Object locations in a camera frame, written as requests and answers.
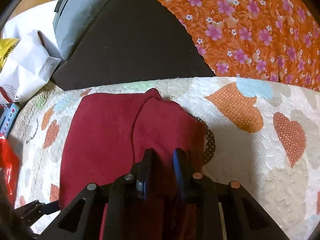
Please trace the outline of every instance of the quilted blanket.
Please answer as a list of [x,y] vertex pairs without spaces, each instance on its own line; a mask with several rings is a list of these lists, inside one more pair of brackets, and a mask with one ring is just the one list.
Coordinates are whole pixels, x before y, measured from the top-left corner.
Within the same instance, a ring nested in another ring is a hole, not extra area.
[[[291,240],[308,239],[320,221],[320,94],[235,77],[66,92],[48,84],[23,108],[9,136],[22,159],[15,207],[36,199],[45,203],[58,199],[64,142],[84,96],[144,93],[150,88],[207,124],[204,174],[220,183],[239,181]],[[56,215],[42,217],[32,229],[42,232]]]

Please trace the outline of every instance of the folded garment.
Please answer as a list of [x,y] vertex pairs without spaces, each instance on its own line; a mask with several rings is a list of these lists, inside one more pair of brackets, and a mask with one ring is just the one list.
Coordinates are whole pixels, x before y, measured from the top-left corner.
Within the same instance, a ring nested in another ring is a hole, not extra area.
[[52,78],[72,90],[212,76],[191,36],[157,0],[110,0]]
[[64,208],[88,184],[112,183],[140,162],[145,149],[157,158],[151,194],[130,210],[130,239],[195,236],[195,206],[176,197],[172,153],[180,147],[200,170],[205,126],[156,89],[145,94],[93,94],[82,99],[65,142],[60,174]]

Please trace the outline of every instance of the yellow package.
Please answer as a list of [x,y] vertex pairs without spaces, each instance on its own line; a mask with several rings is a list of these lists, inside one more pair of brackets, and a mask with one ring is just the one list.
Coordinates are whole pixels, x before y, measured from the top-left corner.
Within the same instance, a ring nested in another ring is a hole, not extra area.
[[17,46],[20,40],[10,38],[10,39],[0,39],[0,72],[7,60],[9,54]]

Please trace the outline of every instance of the crumpled white paper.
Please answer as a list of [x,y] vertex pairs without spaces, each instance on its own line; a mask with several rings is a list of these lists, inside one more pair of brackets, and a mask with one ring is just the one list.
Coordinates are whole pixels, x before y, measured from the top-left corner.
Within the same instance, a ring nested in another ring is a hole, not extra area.
[[36,30],[23,36],[0,73],[0,104],[28,101],[47,84],[60,60],[50,57]]

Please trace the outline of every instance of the red plastic bag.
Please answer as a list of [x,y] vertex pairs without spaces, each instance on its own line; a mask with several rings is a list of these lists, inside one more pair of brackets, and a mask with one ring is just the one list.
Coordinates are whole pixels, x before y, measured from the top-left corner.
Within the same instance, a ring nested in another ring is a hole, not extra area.
[[20,160],[14,154],[11,146],[4,136],[0,137],[0,168],[4,173],[4,185],[7,189],[7,197],[14,205],[15,194],[18,182]]

